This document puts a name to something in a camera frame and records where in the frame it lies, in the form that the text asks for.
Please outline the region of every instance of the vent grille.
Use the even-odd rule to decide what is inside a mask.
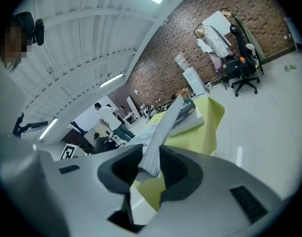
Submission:
[[[61,172],[62,175],[64,175],[77,169],[80,169],[80,167],[78,167],[77,165],[70,165],[67,167],[59,168],[58,170]]]
[[[160,163],[166,188],[178,183],[188,174],[188,168],[183,161],[161,148]]]
[[[267,213],[267,210],[244,186],[230,189],[230,192],[239,203],[251,224],[259,220]]]

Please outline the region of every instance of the orange object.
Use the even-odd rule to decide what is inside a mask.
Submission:
[[[242,63],[246,63],[246,59],[244,58],[244,57],[240,57],[240,62],[242,62]]]
[[[188,98],[185,89],[180,90],[178,94],[182,96],[183,100]]]

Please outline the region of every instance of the black slot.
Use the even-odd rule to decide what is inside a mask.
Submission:
[[[244,186],[230,189],[230,192],[239,203],[251,224],[267,213],[267,210]]]
[[[59,168],[58,170],[61,172],[62,175],[64,175],[77,169],[80,169],[77,165],[70,165],[67,167]]]

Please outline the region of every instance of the black office chair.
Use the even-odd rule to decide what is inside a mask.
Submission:
[[[230,32],[235,35],[236,40],[238,41],[239,51],[243,58],[245,58],[246,62],[242,63],[240,60],[235,59],[226,59],[226,72],[229,78],[235,78],[242,76],[242,79],[239,81],[234,82],[231,85],[231,88],[234,88],[234,85],[239,84],[239,87],[235,91],[235,96],[239,95],[238,91],[242,88],[243,85],[247,84],[254,89],[254,93],[257,94],[257,88],[251,84],[251,81],[257,80],[259,82],[258,77],[254,78],[246,78],[250,73],[254,73],[256,71],[256,63],[253,57],[247,52],[245,47],[244,39],[242,36],[241,29],[236,26],[230,26]]]

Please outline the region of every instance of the black vent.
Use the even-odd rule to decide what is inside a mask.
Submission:
[[[244,186],[230,189],[230,192],[237,200],[246,216],[249,218],[251,224],[259,220],[267,213],[266,209]]]
[[[138,174],[138,165],[142,160],[142,154],[137,157],[136,154],[129,154],[112,164],[112,172],[127,184],[132,184]]]
[[[80,169],[77,165],[70,165],[67,167],[59,168],[58,170],[61,172],[62,175],[64,175],[77,169]]]
[[[183,161],[162,148],[160,148],[160,163],[166,188],[181,181],[188,173],[188,168]]]

